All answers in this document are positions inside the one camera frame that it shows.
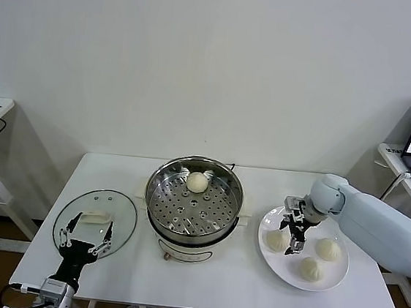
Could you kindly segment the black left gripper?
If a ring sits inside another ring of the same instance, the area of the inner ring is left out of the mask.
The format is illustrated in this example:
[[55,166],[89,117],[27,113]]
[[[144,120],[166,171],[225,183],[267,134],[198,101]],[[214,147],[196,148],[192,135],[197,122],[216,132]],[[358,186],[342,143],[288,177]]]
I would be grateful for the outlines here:
[[60,282],[78,283],[83,267],[94,262],[94,255],[104,254],[111,248],[114,222],[110,222],[102,243],[98,246],[75,238],[71,239],[82,214],[82,212],[78,213],[66,227],[60,228],[59,231],[59,254],[62,261],[56,271],[55,280]]

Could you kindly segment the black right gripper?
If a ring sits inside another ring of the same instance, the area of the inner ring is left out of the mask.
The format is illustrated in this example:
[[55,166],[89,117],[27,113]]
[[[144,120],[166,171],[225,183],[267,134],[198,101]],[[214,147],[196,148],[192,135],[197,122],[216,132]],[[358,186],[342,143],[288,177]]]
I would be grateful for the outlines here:
[[279,225],[279,230],[287,228],[292,236],[290,245],[286,249],[284,255],[299,254],[302,252],[306,237],[305,232],[309,229],[310,223],[307,222],[303,215],[294,215],[294,213],[285,214]]

